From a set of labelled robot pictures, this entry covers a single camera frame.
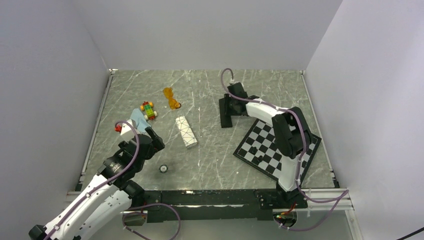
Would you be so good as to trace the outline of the black glasses case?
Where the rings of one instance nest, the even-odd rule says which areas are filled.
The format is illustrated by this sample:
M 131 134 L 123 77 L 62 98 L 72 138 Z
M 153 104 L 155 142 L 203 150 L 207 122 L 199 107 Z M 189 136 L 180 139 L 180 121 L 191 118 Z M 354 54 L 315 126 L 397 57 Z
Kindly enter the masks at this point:
M 227 115 L 227 106 L 230 100 L 229 94 L 224 94 L 223 98 L 219 99 L 219 115 L 221 128 L 232 128 L 233 123 L 230 115 Z

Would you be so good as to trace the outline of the light blue cleaning cloth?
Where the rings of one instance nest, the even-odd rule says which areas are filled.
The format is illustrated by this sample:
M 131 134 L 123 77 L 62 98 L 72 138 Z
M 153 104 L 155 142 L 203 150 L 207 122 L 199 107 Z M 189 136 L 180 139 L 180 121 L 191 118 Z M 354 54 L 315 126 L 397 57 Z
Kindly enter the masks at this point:
M 133 126 L 137 128 L 140 133 L 146 133 L 146 128 L 151 127 L 151 125 L 145 119 L 145 115 L 142 113 L 140 108 L 133 109 L 130 115 L 130 119 L 133 120 Z

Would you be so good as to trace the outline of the white geometric glasses case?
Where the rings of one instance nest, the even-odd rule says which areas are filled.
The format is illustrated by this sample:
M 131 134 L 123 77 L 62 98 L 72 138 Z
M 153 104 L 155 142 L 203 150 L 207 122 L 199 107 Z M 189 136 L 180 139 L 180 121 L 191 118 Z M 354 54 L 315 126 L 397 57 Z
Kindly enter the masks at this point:
M 190 127 L 190 124 L 185 116 L 179 116 L 175 119 L 176 126 L 180 132 L 183 143 L 187 149 L 195 147 L 198 144 L 198 140 Z

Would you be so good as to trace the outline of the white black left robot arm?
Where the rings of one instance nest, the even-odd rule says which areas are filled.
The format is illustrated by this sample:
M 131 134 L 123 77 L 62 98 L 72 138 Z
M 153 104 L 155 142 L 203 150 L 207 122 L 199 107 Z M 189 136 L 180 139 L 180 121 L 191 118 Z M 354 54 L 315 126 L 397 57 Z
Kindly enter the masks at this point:
M 144 189 L 132 178 L 165 145 L 151 127 L 128 141 L 107 158 L 86 188 L 57 217 L 35 225 L 32 240 L 88 240 L 120 212 L 137 210 L 144 203 Z

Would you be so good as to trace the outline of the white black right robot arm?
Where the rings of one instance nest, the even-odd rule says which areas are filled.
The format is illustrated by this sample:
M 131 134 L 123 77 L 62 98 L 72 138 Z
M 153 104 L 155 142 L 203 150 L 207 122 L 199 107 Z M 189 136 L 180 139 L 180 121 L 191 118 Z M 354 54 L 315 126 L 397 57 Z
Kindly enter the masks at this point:
M 302 110 L 275 106 L 258 96 L 248 96 L 240 82 L 223 88 L 226 93 L 219 100 L 222 128 L 233 126 L 232 116 L 253 117 L 272 127 L 275 146 L 288 158 L 282 161 L 282 173 L 277 181 L 282 190 L 276 193 L 275 199 L 280 207 L 288 208 L 295 202 L 293 190 L 301 185 L 300 166 L 312 140 Z

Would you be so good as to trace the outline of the small round metal disc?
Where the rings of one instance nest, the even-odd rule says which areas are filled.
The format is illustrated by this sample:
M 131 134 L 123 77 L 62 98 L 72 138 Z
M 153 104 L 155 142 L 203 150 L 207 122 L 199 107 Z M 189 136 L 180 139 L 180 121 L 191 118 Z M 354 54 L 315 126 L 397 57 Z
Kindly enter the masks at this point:
M 159 171 L 160 171 L 161 173 L 166 173 L 166 172 L 168 171 L 168 166 L 167 166 L 166 164 L 162 164 L 162 165 L 159 167 Z

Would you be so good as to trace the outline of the colourful toy brick car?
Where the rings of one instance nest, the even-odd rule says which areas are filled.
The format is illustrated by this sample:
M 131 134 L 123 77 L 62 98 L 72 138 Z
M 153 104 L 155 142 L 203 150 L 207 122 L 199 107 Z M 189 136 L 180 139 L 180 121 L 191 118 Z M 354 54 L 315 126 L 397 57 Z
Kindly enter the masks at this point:
M 153 108 L 154 104 L 151 101 L 145 101 L 140 106 L 140 110 L 144 113 L 146 121 L 154 120 L 158 116 L 157 112 Z

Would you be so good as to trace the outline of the black white chessboard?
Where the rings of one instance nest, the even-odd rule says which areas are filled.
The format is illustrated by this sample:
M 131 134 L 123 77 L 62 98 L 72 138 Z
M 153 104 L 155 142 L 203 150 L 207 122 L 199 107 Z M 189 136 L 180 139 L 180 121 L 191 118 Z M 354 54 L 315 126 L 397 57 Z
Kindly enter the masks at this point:
M 257 148 L 255 155 L 249 153 L 251 147 Z M 281 176 L 282 169 L 286 165 L 284 162 L 294 162 L 282 155 L 277 148 L 274 129 L 259 119 L 252 124 L 233 155 L 275 181 Z M 259 165 L 252 162 L 253 158 L 258 156 L 263 156 Z

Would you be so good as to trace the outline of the black table front rail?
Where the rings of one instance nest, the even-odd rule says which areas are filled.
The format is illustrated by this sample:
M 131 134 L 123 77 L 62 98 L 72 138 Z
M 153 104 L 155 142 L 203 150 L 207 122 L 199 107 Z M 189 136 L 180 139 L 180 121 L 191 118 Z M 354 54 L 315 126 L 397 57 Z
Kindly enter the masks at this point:
M 308 207 L 300 195 L 285 201 L 276 189 L 147 190 L 130 201 L 128 212 L 146 215 L 147 223 L 181 220 L 256 219 Z

